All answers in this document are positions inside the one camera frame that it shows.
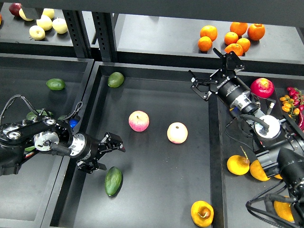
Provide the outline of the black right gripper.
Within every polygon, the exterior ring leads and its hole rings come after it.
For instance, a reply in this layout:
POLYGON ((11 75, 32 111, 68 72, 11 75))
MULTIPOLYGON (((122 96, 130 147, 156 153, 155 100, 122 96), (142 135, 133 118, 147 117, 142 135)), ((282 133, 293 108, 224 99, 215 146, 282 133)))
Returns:
POLYGON ((241 61, 235 51, 222 54, 215 47, 214 53, 221 59, 221 68, 213 73, 208 79, 199 79, 195 74, 191 74, 191 89, 204 101, 214 93, 228 107, 246 107, 249 100, 250 89, 236 75, 245 69, 245 64, 241 61), (208 87, 208 91, 201 91, 200 86, 208 87))

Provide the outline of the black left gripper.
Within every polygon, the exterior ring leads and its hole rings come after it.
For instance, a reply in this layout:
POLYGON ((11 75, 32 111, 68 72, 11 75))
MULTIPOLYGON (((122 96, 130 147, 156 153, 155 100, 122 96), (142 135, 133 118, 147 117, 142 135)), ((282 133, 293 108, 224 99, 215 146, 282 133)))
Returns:
POLYGON ((106 132, 102 140, 92 138, 87 134, 83 134, 83 136, 85 144, 78 156, 79 161, 76 163, 78 170, 82 172, 92 173, 96 170, 107 170, 107 167, 104 164, 99 163, 97 160, 93 160, 99 152, 108 153, 115 150, 126 152, 121 137, 114 133, 106 132))

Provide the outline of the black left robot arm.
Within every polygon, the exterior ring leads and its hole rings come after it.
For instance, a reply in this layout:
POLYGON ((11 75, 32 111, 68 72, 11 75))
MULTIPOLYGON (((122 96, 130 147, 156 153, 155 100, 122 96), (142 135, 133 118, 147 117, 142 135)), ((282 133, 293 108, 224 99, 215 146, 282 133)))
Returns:
POLYGON ((120 136, 106 132, 103 139, 86 133, 73 133, 74 119, 55 120, 35 117, 0 127, 0 173, 18 174, 22 164, 38 153, 67 156, 76 161, 79 170, 92 173, 106 170, 99 160, 114 150, 125 151, 120 136))

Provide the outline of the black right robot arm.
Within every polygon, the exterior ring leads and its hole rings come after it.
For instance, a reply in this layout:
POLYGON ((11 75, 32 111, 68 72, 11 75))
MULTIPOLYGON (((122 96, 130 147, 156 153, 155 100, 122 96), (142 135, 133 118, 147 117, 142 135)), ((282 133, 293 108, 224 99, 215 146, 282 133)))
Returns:
POLYGON ((267 177, 281 176, 289 196, 270 189, 246 203, 250 214, 279 228, 304 225, 304 133, 287 114, 272 116, 275 100, 267 97, 266 111, 260 107, 262 95, 247 86, 237 72, 244 64, 235 52, 219 54, 221 68, 208 78, 192 76, 192 90, 203 100, 211 95, 232 110, 233 117, 245 122, 256 148, 253 152, 267 177))

